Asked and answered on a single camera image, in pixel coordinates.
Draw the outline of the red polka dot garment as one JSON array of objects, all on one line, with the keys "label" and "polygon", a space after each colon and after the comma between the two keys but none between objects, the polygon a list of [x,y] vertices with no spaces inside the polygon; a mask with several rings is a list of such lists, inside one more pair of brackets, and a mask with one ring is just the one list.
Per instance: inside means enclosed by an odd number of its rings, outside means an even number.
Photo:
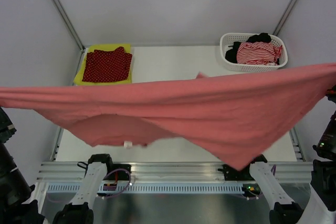
[{"label": "red polka dot garment", "polygon": [[86,57],[83,82],[111,83],[126,81],[130,75],[132,54],[118,47],[113,51],[95,49]]}]

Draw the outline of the pink red garment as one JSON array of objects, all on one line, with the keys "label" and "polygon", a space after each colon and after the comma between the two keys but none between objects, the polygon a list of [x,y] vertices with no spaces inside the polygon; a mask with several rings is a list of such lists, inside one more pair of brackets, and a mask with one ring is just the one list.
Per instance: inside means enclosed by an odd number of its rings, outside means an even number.
[{"label": "pink red garment", "polygon": [[1,106],[34,110],[91,146],[183,137],[236,170],[335,85],[335,64],[111,86],[2,87]]}]

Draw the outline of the yellow-green trousers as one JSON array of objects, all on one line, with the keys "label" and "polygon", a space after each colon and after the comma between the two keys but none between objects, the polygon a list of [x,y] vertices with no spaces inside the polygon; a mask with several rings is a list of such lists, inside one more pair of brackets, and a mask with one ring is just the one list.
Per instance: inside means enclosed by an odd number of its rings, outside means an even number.
[{"label": "yellow-green trousers", "polygon": [[88,48],[74,78],[78,86],[106,86],[132,82],[130,44],[97,44]]}]

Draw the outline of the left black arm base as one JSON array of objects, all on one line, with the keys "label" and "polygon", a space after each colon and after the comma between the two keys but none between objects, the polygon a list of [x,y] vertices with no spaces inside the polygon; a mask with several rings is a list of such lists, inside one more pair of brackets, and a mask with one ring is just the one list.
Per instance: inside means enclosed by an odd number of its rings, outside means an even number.
[{"label": "left black arm base", "polygon": [[129,180],[129,175],[125,172],[129,172],[131,174],[131,165],[130,164],[113,164],[110,168],[108,168],[108,172],[111,172],[113,170],[118,170],[114,172],[113,174],[108,175],[105,180],[110,181],[127,181]]}]

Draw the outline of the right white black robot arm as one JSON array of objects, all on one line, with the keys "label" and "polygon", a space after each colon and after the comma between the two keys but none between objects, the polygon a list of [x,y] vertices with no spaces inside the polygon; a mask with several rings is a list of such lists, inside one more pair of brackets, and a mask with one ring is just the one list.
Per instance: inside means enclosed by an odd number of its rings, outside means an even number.
[{"label": "right white black robot arm", "polygon": [[[320,160],[302,162],[302,168],[290,166],[288,172],[298,172],[277,180],[275,168],[254,161],[249,166],[251,177],[258,184],[270,207],[270,223],[335,223],[335,115],[330,117],[318,144],[313,146]],[[290,183],[309,183],[310,197],[301,208],[282,188]]]}]

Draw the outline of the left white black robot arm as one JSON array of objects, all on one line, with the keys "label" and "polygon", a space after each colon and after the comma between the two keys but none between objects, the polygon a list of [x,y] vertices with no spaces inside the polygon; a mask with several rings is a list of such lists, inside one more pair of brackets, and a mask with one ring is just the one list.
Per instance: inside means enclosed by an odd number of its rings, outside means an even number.
[{"label": "left white black robot arm", "polygon": [[[29,185],[23,177],[5,146],[15,133],[12,121],[1,110],[1,223],[48,223],[41,210],[49,182],[40,180]],[[110,155],[92,155],[77,193],[56,213],[53,223],[93,223],[92,206],[111,167]]]}]

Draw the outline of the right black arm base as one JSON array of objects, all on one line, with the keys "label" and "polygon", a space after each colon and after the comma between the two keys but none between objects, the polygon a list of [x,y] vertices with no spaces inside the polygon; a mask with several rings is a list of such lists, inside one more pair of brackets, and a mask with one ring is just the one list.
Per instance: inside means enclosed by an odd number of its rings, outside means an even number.
[{"label": "right black arm base", "polygon": [[226,164],[223,164],[217,169],[218,172],[224,175],[225,181],[236,182],[254,182],[255,179],[250,175],[250,164],[242,170],[236,170]]}]

